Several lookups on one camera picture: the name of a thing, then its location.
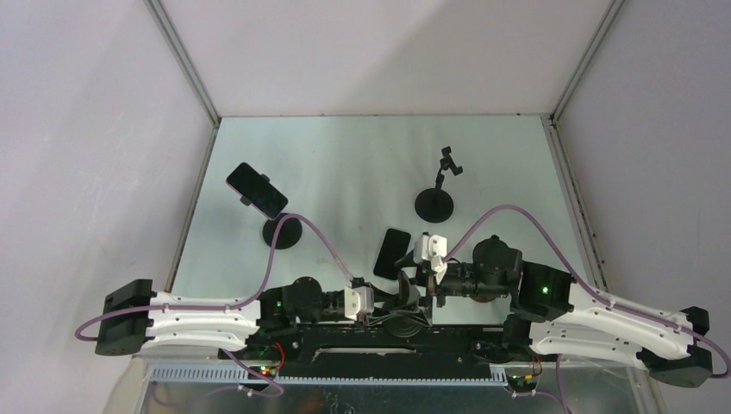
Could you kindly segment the right small circuit board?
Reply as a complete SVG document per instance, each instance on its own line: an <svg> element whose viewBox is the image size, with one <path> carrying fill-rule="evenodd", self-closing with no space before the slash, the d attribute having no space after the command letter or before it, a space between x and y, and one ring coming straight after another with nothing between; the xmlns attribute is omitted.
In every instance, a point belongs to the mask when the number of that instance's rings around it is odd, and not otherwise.
<svg viewBox="0 0 731 414"><path fill-rule="evenodd" d="M534 396L540 381L537 374L526 374L523 376L509 376L507 389L516 397Z"/></svg>

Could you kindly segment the left small circuit board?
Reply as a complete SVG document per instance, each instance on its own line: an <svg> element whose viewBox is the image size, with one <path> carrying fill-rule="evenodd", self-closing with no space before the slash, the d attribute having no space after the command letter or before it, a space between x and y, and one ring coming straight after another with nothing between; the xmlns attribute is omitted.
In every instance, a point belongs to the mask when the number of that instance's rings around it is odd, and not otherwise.
<svg viewBox="0 0 731 414"><path fill-rule="evenodd" d="M249 379L252 380L264 380L277 378L278 371L275 367L270 366L251 366L249 367Z"/></svg>

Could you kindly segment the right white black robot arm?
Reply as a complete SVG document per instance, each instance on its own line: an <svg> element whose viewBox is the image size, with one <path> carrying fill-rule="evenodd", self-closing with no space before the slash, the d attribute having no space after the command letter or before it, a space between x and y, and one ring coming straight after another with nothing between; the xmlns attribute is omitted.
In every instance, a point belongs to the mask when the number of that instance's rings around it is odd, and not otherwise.
<svg viewBox="0 0 731 414"><path fill-rule="evenodd" d="M568 272L525 261L496 235L479 242L469 262L447 258L438 235L384 244L379 257L389 279L415 269L415 284L438 306L448 297L509 298L500 342L472 344L492 361L572 354L635 367L683 388L698 388L713 375L712 354L699 345L709 330L706 310L657 310L585 289Z"/></svg>

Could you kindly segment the teal blue phone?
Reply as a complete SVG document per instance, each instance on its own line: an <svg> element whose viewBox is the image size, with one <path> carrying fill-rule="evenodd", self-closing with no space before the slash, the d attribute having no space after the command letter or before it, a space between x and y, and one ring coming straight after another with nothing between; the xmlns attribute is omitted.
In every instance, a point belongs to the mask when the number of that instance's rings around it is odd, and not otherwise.
<svg viewBox="0 0 731 414"><path fill-rule="evenodd" d="M396 280L400 272L396 263L409 252L410 240L411 234L408 232L387 229L373 267L373 274L382 279Z"/></svg>

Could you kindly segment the brown base phone stand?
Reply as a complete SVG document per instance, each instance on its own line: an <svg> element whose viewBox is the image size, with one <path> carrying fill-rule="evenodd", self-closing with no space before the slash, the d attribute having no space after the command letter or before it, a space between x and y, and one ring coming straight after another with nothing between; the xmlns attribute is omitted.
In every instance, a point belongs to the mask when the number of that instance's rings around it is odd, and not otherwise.
<svg viewBox="0 0 731 414"><path fill-rule="evenodd" d="M489 295L489 296L480 296L480 295L471 295L470 299L474 302L480 303L480 304L486 304L489 302L492 302L498 298L502 298L502 295Z"/></svg>

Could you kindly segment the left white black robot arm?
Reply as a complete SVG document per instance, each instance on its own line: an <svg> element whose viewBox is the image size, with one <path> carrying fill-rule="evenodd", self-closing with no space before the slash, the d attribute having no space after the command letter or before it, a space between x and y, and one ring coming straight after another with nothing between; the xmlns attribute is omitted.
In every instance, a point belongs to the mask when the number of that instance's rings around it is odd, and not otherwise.
<svg viewBox="0 0 731 414"><path fill-rule="evenodd" d="M396 298L362 282L325 292L311 277L267 289L254 300L186 298L156 292L151 280L136 279L106 296L95 353L122 356L157 346L194 346L242 350L257 360L269 355L273 336L303 323L382 317Z"/></svg>

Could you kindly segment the black front mounting rail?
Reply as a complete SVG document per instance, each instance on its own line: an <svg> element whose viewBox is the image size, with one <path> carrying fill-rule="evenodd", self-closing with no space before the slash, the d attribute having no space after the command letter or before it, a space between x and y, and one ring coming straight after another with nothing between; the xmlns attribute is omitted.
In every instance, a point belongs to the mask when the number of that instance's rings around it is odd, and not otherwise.
<svg viewBox="0 0 731 414"><path fill-rule="evenodd" d="M302 324L285 335L256 334L242 350L217 352L220 360L231 356L272 366L291 380L489 380L503 364L546 367L556 360L508 348L502 328L475 324L424 327L410 338L380 326Z"/></svg>

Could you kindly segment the small circuit board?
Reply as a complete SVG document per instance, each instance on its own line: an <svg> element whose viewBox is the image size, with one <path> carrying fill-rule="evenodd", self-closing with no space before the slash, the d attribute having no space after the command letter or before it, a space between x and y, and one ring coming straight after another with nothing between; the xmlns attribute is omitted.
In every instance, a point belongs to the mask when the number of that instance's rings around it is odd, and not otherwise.
<svg viewBox="0 0 731 414"><path fill-rule="evenodd" d="M270 366L251 366L249 367L249 379L252 380L264 380L277 378L278 371L275 367Z"/></svg>
<svg viewBox="0 0 731 414"><path fill-rule="evenodd" d="M509 376L507 389L516 397L534 396L540 381L537 374L526 374L523 376Z"/></svg>

